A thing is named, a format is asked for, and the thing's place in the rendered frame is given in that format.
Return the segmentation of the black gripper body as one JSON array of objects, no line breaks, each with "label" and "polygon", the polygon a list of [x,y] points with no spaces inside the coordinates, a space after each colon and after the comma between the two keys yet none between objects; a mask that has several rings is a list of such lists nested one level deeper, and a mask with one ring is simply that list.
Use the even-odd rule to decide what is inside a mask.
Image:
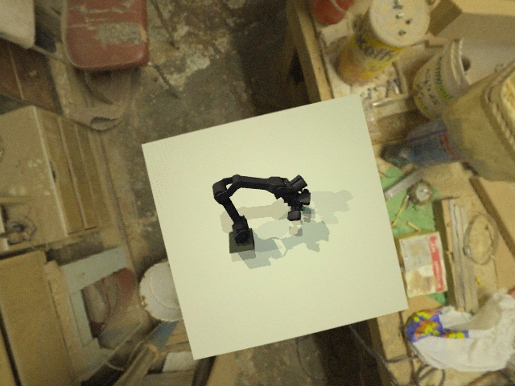
[{"label": "black gripper body", "polygon": [[301,220],[300,206],[296,205],[296,202],[295,202],[296,198],[297,198],[297,194],[296,194],[296,192],[294,192],[294,197],[292,200],[290,200],[290,201],[284,200],[284,203],[288,203],[288,207],[291,206],[291,211],[288,212],[288,217],[287,217],[287,219],[289,221]]}]

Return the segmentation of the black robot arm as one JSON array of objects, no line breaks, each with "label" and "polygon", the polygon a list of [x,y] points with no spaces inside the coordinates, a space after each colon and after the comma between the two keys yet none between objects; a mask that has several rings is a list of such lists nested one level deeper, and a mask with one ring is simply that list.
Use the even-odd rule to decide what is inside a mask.
[{"label": "black robot arm", "polygon": [[[285,184],[284,184],[285,183]],[[228,189],[226,185],[232,184]],[[285,186],[286,185],[286,186]],[[281,178],[278,176],[269,177],[268,179],[255,178],[241,175],[234,175],[229,178],[224,178],[216,182],[212,186],[214,199],[228,212],[230,218],[234,222],[232,225],[234,240],[237,246],[248,243],[249,225],[245,216],[240,216],[237,209],[234,207],[231,197],[239,188],[250,188],[266,190],[274,194],[276,199],[280,197],[285,201],[290,201],[294,197],[294,192],[297,194],[295,199],[296,205],[310,205],[311,193],[304,187],[308,186],[302,176],[297,175],[291,181],[288,178]]]}]

